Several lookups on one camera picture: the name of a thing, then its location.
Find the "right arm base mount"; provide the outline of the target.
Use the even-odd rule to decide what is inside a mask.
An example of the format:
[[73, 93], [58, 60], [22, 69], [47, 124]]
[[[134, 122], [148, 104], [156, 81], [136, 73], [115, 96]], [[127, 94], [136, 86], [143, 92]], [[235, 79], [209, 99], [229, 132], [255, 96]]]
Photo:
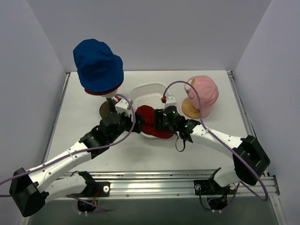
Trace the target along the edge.
[[235, 184], [220, 187], [214, 180], [194, 180], [193, 184], [201, 206], [216, 213], [221, 213], [229, 206], [231, 201], [228, 196], [234, 197], [238, 188]]

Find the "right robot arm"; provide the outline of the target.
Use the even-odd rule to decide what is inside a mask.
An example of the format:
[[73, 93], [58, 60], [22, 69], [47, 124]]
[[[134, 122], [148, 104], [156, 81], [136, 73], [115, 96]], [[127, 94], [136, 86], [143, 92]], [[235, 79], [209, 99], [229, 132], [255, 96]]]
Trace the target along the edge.
[[218, 132], [196, 120], [187, 120], [175, 106], [154, 111], [154, 127], [168, 135], [175, 135], [183, 143], [202, 144], [221, 152], [233, 160], [233, 165], [220, 167], [201, 184], [205, 195], [221, 195], [235, 183], [249, 188], [260, 184], [264, 192], [261, 176], [270, 165], [270, 159], [257, 138], [245, 138]]

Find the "dark red bucket hat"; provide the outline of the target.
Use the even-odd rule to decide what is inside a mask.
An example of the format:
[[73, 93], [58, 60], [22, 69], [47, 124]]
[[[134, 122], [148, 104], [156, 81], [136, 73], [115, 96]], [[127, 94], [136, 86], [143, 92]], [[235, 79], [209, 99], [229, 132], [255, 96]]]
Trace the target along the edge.
[[87, 89], [84, 89], [84, 91], [85, 91], [87, 94], [90, 94], [90, 95], [93, 95], [93, 96], [104, 96], [104, 95], [113, 93], [113, 92], [116, 91], [122, 84], [123, 84], [123, 82], [120, 82], [120, 83], [119, 83], [117, 86], [115, 86], [114, 88], [109, 89], [109, 90], [106, 90], [106, 91], [90, 91], [90, 90], [87, 90]]

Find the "blue bucket hat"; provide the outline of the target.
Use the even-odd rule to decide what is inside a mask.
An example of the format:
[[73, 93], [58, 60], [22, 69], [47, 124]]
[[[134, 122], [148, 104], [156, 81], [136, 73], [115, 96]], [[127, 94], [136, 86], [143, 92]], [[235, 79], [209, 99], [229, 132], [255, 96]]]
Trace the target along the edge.
[[81, 85], [90, 91], [106, 91], [124, 81], [123, 61], [110, 47], [96, 39], [86, 39], [73, 50]]

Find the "red cap with strap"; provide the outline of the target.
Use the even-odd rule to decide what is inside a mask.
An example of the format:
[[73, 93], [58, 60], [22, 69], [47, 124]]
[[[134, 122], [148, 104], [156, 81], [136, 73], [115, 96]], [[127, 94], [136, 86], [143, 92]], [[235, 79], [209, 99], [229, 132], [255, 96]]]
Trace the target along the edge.
[[141, 117], [145, 120], [142, 127], [142, 132], [147, 135], [151, 135], [161, 139], [169, 139], [173, 135], [167, 134], [162, 130], [155, 129], [155, 110], [151, 106], [142, 105], [137, 108], [137, 113], [140, 113]]

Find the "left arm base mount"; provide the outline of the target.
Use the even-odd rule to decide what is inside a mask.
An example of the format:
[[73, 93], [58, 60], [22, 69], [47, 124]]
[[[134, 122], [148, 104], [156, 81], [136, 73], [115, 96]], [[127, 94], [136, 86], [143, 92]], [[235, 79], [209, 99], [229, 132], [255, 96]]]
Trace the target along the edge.
[[75, 195], [80, 199], [90, 198], [87, 200], [92, 205], [86, 204], [82, 201], [77, 201], [77, 208], [80, 212], [92, 213], [95, 210], [104, 211], [103, 209], [99, 209], [95, 207], [95, 205], [99, 203], [100, 197], [108, 197], [110, 195], [110, 186], [111, 183], [108, 181], [96, 182], [93, 185], [87, 185], [87, 187], [79, 194]]

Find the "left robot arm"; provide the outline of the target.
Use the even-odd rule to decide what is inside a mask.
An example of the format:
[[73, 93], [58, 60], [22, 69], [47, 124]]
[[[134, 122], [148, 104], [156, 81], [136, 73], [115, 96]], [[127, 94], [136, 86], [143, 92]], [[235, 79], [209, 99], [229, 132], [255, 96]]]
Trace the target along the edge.
[[27, 171], [22, 167], [16, 170], [9, 194], [21, 215], [32, 216], [49, 201], [67, 195], [93, 195], [96, 182], [88, 172], [79, 172], [68, 178], [61, 176], [103, 154], [115, 145], [116, 139], [124, 132], [141, 133], [144, 122], [138, 112], [134, 117], [113, 112], [60, 155]]

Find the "pink baseball cap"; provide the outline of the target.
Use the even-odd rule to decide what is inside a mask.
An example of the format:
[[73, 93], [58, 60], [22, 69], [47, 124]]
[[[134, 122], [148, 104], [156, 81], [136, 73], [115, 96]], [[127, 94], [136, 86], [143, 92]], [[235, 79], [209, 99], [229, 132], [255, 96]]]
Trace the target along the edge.
[[189, 85], [185, 84], [184, 90], [187, 97], [198, 100], [203, 117], [208, 117], [211, 107], [219, 96], [217, 85], [210, 77], [205, 75], [193, 76], [187, 82], [195, 88], [193, 90]]

